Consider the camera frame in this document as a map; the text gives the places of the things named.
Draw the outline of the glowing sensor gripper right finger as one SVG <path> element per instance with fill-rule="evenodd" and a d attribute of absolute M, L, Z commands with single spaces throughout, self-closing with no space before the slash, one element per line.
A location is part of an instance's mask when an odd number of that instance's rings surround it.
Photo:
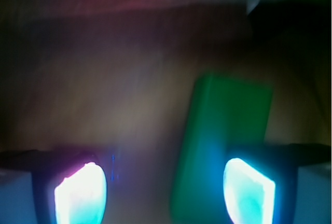
<path fill-rule="evenodd" d="M 331 223 L 331 147 L 232 146 L 223 187 L 233 223 Z"/>

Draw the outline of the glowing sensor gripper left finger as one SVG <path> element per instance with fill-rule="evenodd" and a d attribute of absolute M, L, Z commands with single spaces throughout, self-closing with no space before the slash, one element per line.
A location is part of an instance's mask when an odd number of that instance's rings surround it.
<path fill-rule="evenodd" d="M 1 152 L 1 223 L 101 223 L 106 201 L 92 152 Z"/>

